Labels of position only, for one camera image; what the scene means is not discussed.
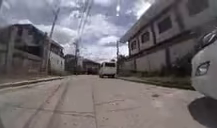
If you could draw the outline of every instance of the cloud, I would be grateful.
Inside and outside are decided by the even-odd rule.
[[[127,13],[133,13],[137,19],[139,19],[145,11],[147,11],[155,0],[137,0],[132,10],[128,10]]]
[[[98,44],[101,46],[111,46],[116,47],[116,42],[118,41],[119,37],[117,36],[107,36],[103,37],[98,41]]]
[[[94,0],[95,4],[99,4],[105,7],[111,6],[114,2],[114,0]]]
[[[46,26],[46,25],[36,25],[37,28],[39,28],[40,30],[42,30],[43,32],[47,32],[48,34],[51,31],[51,25]],[[76,40],[77,37],[77,33],[75,30],[66,28],[66,27],[62,27],[57,25],[54,29],[54,33],[53,33],[53,39],[57,42],[59,42],[60,44],[70,44],[72,45],[74,43],[74,41]]]
[[[30,23],[44,32],[50,32],[54,19],[52,12],[57,0],[6,0],[0,12],[0,26],[15,23]],[[137,1],[122,0],[120,16],[116,17],[117,0],[95,0],[85,26],[81,42],[81,55],[96,61],[116,57],[116,42],[136,21],[136,10],[131,8]],[[73,42],[77,37],[80,5],[76,0],[62,0],[61,13],[53,39],[64,47],[64,53],[74,53]],[[120,46],[121,54],[128,54],[127,45]]]

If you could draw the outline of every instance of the building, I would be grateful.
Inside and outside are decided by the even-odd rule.
[[[46,34],[30,24],[0,29],[0,73],[39,73],[47,57]]]
[[[31,24],[0,29],[0,74],[47,73],[48,66],[51,72],[64,72],[63,48],[46,33]]]
[[[55,75],[63,75],[65,71],[65,59],[63,47],[53,40],[50,40],[49,72]]]
[[[122,70],[172,68],[193,52],[198,37],[217,26],[217,0],[157,0],[120,39],[128,42]]]
[[[65,56],[65,71],[70,73],[79,72],[82,74],[97,74],[100,64],[83,57],[78,57],[76,68],[76,57],[71,54]]]

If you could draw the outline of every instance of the van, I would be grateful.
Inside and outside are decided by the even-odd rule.
[[[192,60],[192,86],[205,96],[217,99],[217,28],[205,35]]]
[[[104,62],[100,66],[99,77],[103,78],[104,76],[115,78],[117,73],[116,63],[114,62]]]

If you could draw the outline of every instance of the car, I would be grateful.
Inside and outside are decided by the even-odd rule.
[[[205,35],[192,59],[192,86],[217,100],[217,28]]]
[[[103,62],[100,66],[99,76],[103,78],[104,76],[115,78],[117,73],[115,62]]]

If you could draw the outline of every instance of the street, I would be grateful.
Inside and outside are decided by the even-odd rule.
[[[217,128],[198,92],[98,76],[0,91],[0,128]]]

